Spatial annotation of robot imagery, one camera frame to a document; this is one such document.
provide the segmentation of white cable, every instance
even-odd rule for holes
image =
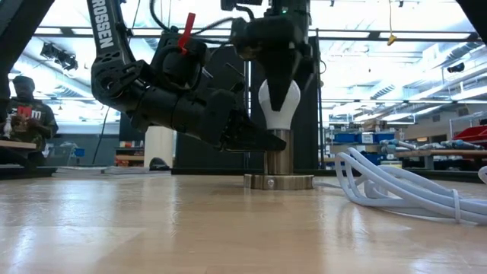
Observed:
[[[452,218],[487,225],[487,200],[465,199],[424,177],[396,167],[376,166],[354,148],[336,156],[336,176],[350,201],[389,212],[423,217]],[[342,162],[345,162],[343,175]],[[355,179],[352,168],[362,175]],[[479,170],[487,183],[487,167]],[[364,184],[364,194],[358,186]]]

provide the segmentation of round metal base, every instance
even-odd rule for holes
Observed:
[[[312,190],[313,175],[245,174],[243,186],[254,190]]]

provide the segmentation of person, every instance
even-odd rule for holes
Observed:
[[[46,139],[51,139],[59,129],[53,110],[34,99],[36,85],[32,78],[17,76],[13,83],[17,96],[11,98],[8,105],[11,114],[10,140],[36,144],[36,150],[29,153],[27,158],[32,164],[43,166],[46,163],[42,153]]]

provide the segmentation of wooden floor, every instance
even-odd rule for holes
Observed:
[[[241,183],[0,181],[0,273],[487,273],[485,227]],[[485,185],[455,187],[487,198]]]

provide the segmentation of robotic arm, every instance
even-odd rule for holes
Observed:
[[[285,148],[284,141],[253,124],[237,105],[236,93],[243,85],[236,71],[225,69],[215,76],[204,72],[207,46],[188,35],[189,30],[186,35],[163,32],[149,65],[135,60],[127,41],[131,32],[118,3],[88,0],[88,9],[97,47],[91,67],[93,95],[126,113],[132,126],[142,131],[151,125],[165,126],[226,151]],[[229,77],[235,79],[232,87],[212,85]]]

